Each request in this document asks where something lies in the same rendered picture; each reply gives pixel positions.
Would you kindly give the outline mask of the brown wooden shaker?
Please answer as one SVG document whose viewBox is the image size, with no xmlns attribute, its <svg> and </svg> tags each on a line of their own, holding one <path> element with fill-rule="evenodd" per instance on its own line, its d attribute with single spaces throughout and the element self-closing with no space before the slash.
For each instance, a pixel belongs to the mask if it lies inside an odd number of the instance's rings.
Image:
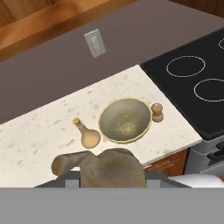
<svg viewBox="0 0 224 224">
<path fill-rule="evenodd" d="M 160 103 L 154 103 L 151 105 L 152 120 L 156 123 L 162 122 L 164 119 L 163 106 Z"/>
</svg>

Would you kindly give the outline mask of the grey wall socket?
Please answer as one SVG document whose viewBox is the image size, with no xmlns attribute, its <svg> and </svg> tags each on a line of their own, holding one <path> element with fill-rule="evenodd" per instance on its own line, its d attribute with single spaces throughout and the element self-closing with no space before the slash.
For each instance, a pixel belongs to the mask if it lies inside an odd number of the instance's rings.
<svg viewBox="0 0 224 224">
<path fill-rule="evenodd" d="M 94 58 L 99 57 L 106 52 L 101 33 L 98 29 L 86 33 L 84 37 Z"/>
</svg>

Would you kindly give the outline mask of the brown garlic bulb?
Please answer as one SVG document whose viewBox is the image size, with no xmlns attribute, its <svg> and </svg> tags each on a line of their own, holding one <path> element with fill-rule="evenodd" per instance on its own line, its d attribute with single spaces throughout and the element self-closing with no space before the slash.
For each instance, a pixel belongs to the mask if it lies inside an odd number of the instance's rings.
<svg viewBox="0 0 224 224">
<path fill-rule="evenodd" d="M 144 169 L 130 150 L 113 148 L 96 156 L 90 150 L 58 155 L 52 173 L 61 176 L 80 168 L 81 187 L 146 187 Z"/>
</svg>

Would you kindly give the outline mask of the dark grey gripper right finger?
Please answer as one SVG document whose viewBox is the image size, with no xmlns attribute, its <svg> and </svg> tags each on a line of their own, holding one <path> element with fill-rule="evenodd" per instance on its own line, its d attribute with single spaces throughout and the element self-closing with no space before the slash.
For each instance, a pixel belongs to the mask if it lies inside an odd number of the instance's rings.
<svg viewBox="0 0 224 224">
<path fill-rule="evenodd" d="M 145 171 L 144 174 L 148 188 L 188 188 L 188 185 L 168 179 L 162 171 Z"/>
</svg>

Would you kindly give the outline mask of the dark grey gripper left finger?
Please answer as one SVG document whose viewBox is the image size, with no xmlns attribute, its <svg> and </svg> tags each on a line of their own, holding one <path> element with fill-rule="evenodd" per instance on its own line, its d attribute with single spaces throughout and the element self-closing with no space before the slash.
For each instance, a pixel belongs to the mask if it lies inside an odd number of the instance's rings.
<svg viewBox="0 0 224 224">
<path fill-rule="evenodd" d="M 45 182 L 44 184 L 37 185 L 40 187 L 50 188 L 79 188 L 80 187 L 81 174 L 78 171 L 69 171 L 66 174 L 58 176 L 56 179 Z"/>
</svg>

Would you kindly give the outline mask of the wooden wall cupboard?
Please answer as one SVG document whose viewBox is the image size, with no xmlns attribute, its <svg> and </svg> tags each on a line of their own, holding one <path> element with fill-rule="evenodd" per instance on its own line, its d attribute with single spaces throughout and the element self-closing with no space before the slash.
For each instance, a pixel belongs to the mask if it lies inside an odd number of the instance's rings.
<svg viewBox="0 0 224 224">
<path fill-rule="evenodd" d="M 224 18 L 224 0 L 169 0 L 176 4 Z"/>
<path fill-rule="evenodd" d="M 62 0 L 0 28 L 0 61 L 90 23 L 137 0 Z"/>
</svg>

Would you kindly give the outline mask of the white rounded object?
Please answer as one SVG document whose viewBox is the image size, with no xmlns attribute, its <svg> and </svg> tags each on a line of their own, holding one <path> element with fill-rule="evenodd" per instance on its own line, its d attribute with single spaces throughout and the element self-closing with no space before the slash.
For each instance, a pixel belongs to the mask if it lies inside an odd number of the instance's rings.
<svg viewBox="0 0 224 224">
<path fill-rule="evenodd" d="M 191 188 L 224 188 L 224 181 L 211 174 L 186 174 L 170 179 Z"/>
</svg>

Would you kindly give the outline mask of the tan round-bellied bottle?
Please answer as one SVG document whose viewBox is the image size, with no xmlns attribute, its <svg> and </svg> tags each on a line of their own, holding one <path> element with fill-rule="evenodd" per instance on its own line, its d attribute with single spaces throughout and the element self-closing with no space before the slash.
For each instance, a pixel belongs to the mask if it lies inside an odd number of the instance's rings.
<svg viewBox="0 0 224 224">
<path fill-rule="evenodd" d="M 95 129 L 88 129 L 84 123 L 78 118 L 73 119 L 73 124 L 81 133 L 81 144 L 86 149 L 93 149 L 101 141 L 100 133 Z"/>
</svg>

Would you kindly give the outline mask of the wooden base cupboard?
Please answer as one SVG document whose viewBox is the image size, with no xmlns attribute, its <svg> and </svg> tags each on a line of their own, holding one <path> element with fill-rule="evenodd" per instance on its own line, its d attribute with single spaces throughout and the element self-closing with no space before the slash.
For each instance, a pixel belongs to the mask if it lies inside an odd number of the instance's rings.
<svg viewBox="0 0 224 224">
<path fill-rule="evenodd" d="M 188 149 L 170 155 L 152 163 L 146 171 L 162 171 L 167 176 L 178 176 L 184 173 Z"/>
</svg>

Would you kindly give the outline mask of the olive mixing bowl yellow rim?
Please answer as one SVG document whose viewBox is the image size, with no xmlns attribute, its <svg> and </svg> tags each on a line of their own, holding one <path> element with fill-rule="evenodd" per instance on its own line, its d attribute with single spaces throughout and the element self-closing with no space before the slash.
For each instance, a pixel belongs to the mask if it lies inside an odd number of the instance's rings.
<svg viewBox="0 0 224 224">
<path fill-rule="evenodd" d="M 111 102 L 100 114 L 98 127 L 101 134 L 117 144 L 129 144 L 141 138 L 150 128 L 152 111 L 135 98 Z"/>
</svg>

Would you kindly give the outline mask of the grey oven front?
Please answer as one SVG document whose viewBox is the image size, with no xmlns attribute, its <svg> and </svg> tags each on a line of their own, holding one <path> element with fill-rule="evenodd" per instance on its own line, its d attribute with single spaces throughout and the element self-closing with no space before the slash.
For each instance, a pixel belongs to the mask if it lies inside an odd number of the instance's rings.
<svg viewBox="0 0 224 224">
<path fill-rule="evenodd" d="M 187 154 L 184 174 L 224 175 L 224 136 L 190 148 Z"/>
</svg>

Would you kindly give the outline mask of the black hob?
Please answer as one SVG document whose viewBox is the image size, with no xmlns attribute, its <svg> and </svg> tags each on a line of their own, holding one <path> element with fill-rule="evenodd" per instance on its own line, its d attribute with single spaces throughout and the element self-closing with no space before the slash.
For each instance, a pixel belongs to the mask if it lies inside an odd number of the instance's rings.
<svg viewBox="0 0 224 224">
<path fill-rule="evenodd" d="M 141 68 L 203 139 L 224 135 L 224 27 Z"/>
</svg>

